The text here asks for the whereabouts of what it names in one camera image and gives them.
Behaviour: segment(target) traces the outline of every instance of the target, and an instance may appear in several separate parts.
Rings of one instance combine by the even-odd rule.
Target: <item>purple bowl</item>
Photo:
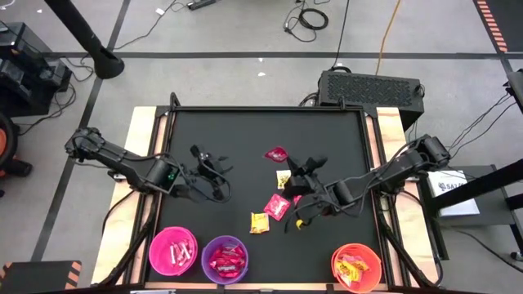
[[[245,252],[245,266],[242,269],[242,272],[239,273],[239,276],[236,277],[236,278],[223,278],[216,272],[216,270],[214,270],[209,265],[209,260],[211,259],[212,254],[220,246],[227,245],[227,244],[234,245],[234,246],[239,245],[242,248],[242,250]],[[214,283],[221,284],[221,285],[229,285],[229,284],[232,284],[232,283],[237,283],[247,273],[247,268],[248,268],[247,248],[245,247],[245,245],[241,241],[239,241],[237,238],[235,238],[233,236],[216,237],[211,242],[209,242],[207,244],[207,246],[202,251],[202,268],[203,268],[203,272],[205,273],[207,278],[209,278]]]

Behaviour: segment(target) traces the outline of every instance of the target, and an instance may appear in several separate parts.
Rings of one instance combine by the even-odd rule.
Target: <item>pink bowl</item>
[[[193,255],[183,266],[173,265],[171,262],[171,244],[189,240],[193,247]],[[179,276],[185,273],[196,261],[198,243],[194,235],[186,228],[168,227],[154,237],[149,248],[149,262],[154,270],[165,276]]]

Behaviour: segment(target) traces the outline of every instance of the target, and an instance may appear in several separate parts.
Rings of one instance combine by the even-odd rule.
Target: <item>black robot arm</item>
[[[437,171],[450,160],[446,148],[436,137],[425,135],[403,148],[406,149],[399,156],[365,175],[326,185],[318,179],[315,169],[322,167],[327,158],[309,158],[299,166],[295,159],[289,157],[291,177],[285,184],[283,196],[303,196],[295,214],[298,215],[300,225],[309,225],[317,216],[336,215],[355,206],[370,190],[397,193],[407,178],[420,172]]]
[[[147,157],[134,154],[106,141],[94,127],[76,130],[65,144],[65,151],[79,162],[96,160],[103,163],[125,176],[128,184],[140,193],[162,192],[175,197],[190,198],[195,179],[201,178],[213,188],[214,197],[210,198],[211,200],[228,200],[224,199],[220,187],[228,184],[223,175],[230,169],[221,168],[220,161],[223,158],[215,159],[211,154],[205,153],[201,146],[194,145],[190,149],[199,163],[193,170],[186,170],[167,153]]]

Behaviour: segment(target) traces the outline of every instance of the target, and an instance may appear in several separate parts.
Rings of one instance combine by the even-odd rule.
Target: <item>black vent grille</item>
[[[329,75],[327,83],[330,100],[355,101],[365,104],[410,106],[409,82],[385,78],[364,78],[346,75]]]

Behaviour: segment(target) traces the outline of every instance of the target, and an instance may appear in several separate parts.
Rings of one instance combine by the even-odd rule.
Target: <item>concrete floor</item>
[[[4,2],[10,1],[0,0],[0,5]],[[74,2],[107,45],[124,1]],[[131,0],[116,36],[116,47],[146,33],[158,17],[154,10],[169,3]],[[20,138],[19,154],[34,165],[34,172],[28,178],[0,181],[6,190],[6,196],[0,199],[0,264],[31,260],[64,171],[63,144],[78,126],[89,100],[96,103],[88,125],[99,127],[106,139],[121,145],[132,109],[166,105],[171,91],[178,94],[183,105],[297,105],[306,94],[315,91],[321,71],[332,65],[333,58],[297,58],[293,52],[335,52],[344,5],[344,1],[337,0],[320,7],[330,22],[312,43],[301,43],[281,29],[285,15],[293,7],[292,0],[224,0],[198,11],[168,11],[148,38],[119,51],[210,52],[208,58],[127,58],[126,69],[117,78],[101,82],[93,77],[74,82],[78,93],[75,104],[61,117],[43,122]],[[342,52],[378,52],[394,5],[393,0],[352,0]],[[5,11],[0,10],[0,19],[24,21],[54,51],[83,50],[41,0],[17,0]],[[306,38],[311,32],[297,29],[296,33]],[[215,58],[213,52],[260,52],[260,56]],[[265,57],[270,52],[283,55]],[[470,0],[404,0],[389,33],[386,52],[447,54],[444,59],[417,54],[412,59],[407,56],[382,62],[380,74],[419,78],[426,86],[425,114],[418,121],[418,134],[439,136],[448,144],[503,95],[506,78],[498,59],[478,55],[477,59],[463,60],[454,54],[496,52]],[[339,62],[362,74],[373,74],[377,64],[375,58]],[[510,60],[510,64],[519,69],[523,60]],[[80,77],[87,75],[82,69],[75,72]],[[470,136],[481,133],[501,110],[493,111]],[[512,107],[482,139],[460,151],[452,164],[493,163],[502,167],[520,159],[522,123],[521,112]],[[109,209],[113,187],[104,171],[74,167],[43,253],[46,261],[81,260],[81,286],[91,281],[101,222]],[[511,185],[507,191],[513,195],[522,188],[523,185]],[[497,252],[507,255],[516,250],[508,227],[469,230]],[[518,272],[468,237],[453,232],[444,235],[451,257],[443,261],[445,287],[521,293],[523,280]]]

